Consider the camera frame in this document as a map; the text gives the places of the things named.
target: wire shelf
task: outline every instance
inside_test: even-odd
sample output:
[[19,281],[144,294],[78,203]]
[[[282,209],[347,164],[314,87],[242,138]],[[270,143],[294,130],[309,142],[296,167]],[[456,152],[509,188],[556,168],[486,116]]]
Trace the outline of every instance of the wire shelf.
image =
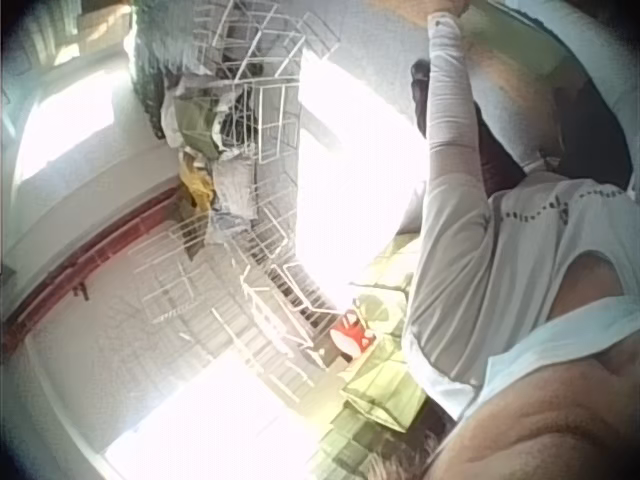
[[194,24],[196,62],[232,83],[296,79],[303,48],[326,58],[339,44],[316,15],[295,17],[269,1],[204,1],[194,8]]

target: white sleeve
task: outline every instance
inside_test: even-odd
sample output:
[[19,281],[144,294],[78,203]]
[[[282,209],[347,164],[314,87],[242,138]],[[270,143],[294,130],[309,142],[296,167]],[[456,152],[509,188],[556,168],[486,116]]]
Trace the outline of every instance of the white sleeve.
[[593,79],[624,132],[634,170],[630,189],[640,202],[640,54],[562,0],[506,0],[506,5],[553,32]]
[[431,15],[429,42],[429,177],[463,173],[482,183],[478,122],[458,19],[448,13]]
[[[466,383],[469,372],[461,370],[460,361],[484,300],[494,221],[482,183],[478,127],[458,20],[449,14],[431,15],[429,32],[430,176],[404,342],[414,345],[413,353],[407,354],[415,357],[419,350],[433,371]],[[411,362],[410,368],[418,368],[418,363]],[[412,374],[419,379],[425,372]]]

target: green cloth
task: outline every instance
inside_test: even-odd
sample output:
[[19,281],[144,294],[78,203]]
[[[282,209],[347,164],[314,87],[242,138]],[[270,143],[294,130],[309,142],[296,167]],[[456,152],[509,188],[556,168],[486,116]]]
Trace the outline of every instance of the green cloth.
[[385,335],[371,348],[342,393],[365,417],[406,432],[427,395],[409,373],[400,339]]
[[216,117],[215,98],[175,99],[176,121],[184,143],[210,160],[219,157],[211,137],[211,127]]

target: person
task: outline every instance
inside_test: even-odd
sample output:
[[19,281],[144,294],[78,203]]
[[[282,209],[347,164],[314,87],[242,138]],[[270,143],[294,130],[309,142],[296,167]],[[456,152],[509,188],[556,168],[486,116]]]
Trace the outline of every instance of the person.
[[584,65],[635,180],[626,192],[536,171],[489,198],[458,20],[469,0],[404,2],[427,19],[431,74],[422,252],[402,343],[415,380],[458,424],[431,461],[375,475],[640,478],[638,57],[561,0],[506,3]]

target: white wall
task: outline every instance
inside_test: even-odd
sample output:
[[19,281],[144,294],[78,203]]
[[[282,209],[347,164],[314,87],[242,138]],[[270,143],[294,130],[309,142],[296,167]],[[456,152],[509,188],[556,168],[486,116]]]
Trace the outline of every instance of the white wall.
[[[177,153],[154,137],[127,69],[126,55],[120,53],[90,68],[76,68],[41,95],[103,72],[112,85],[114,122],[35,175],[20,182],[18,164],[13,186],[5,177],[3,193],[10,207],[4,209],[3,261],[17,272],[13,304],[92,234],[174,182]],[[82,105],[70,105],[68,115],[51,129],[73,128],[74,112],[81,110]],[[40,141],[46,144],[47,138]],[[11,170],[5,166],[5,172]],[[12,303],[5,305],[11,308]]]

